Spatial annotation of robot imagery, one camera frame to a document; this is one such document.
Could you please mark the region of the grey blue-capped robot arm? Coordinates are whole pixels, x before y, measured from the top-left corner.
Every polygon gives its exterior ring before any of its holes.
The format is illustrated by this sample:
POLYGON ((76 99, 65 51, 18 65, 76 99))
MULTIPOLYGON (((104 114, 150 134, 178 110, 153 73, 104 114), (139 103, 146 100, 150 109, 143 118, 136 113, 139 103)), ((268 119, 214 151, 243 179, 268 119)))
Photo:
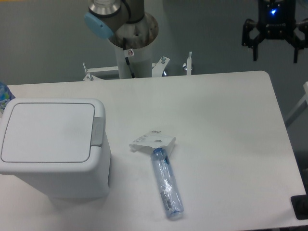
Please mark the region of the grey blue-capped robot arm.
MULTIPOLYGON (((258 21, 246 19, 242 30, 242 46, 253 50, 258 59, 258 46, 267 40, 285 40, 294 48, 294 63, 298 52, 307 48, 308 39, 300 39, 295 29, 308 35, 307 19, 295 20, 294 0, 258 1, 258 21)), ((98 37, 110 39, 125 24, 137 24, 146 16, 142 0, 90 0, 84 15, 87 27, 98 37)))

